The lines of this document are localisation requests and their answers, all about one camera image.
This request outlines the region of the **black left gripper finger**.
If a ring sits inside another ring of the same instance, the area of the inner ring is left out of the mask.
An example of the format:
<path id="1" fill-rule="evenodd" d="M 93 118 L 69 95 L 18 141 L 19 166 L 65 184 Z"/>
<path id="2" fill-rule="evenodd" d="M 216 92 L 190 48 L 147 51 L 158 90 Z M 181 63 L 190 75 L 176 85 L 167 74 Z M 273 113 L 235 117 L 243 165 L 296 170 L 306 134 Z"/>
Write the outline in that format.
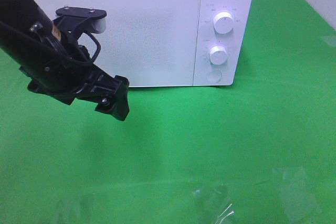
<path id="1" fill-rule="evenodd" d="M 125 121 L 130 111 L 128 89 L 127 78 L 98 73 L 89 77 L 80 92 L 76 94 L 76 98 L 95 103 L 97 112 L 111 115 L 119 121 Z"/>

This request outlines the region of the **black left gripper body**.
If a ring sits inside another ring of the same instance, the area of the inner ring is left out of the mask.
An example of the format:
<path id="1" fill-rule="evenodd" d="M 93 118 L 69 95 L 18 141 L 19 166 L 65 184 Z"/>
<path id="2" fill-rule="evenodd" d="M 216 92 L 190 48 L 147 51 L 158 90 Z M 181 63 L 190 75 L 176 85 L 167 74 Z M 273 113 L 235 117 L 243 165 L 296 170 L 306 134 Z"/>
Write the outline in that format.
<path id="1" fill-rule="evenodd" d="M 87 48 L 78 43 L 71 33 L 42 37 L 27 63 L 20 65 L 20 71 L 32 80 L 28 90 L 45 94 L 70 105 L 75 98 L 100 103 L 101 92 L 96 86 L 105 77 L 105 72 L 94 64 L 101 46 L 92 33 L 84 31 L 96 45 L 91 57 Z"/>

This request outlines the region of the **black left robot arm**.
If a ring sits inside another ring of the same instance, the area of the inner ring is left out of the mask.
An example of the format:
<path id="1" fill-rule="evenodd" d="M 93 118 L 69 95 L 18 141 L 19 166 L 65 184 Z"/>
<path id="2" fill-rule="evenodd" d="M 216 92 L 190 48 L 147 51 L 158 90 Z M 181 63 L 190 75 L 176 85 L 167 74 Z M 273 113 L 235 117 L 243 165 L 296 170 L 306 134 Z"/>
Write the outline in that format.
<path id="1" fill-rule="evenodd" d="M 34 0 L 1 0 L 1 48 L 31 81 L 31 92 L 70 105 L 75 99 L 96 104 L 96 111 L 124 121 L 129 113 L 129 81 L 110 76 L 95 60 L 101 46 L 95 34 L 106 17 L 104 10 L 63 7 L 51 20 Z M 78 40 L 94 40 L 90 54 Z"/>

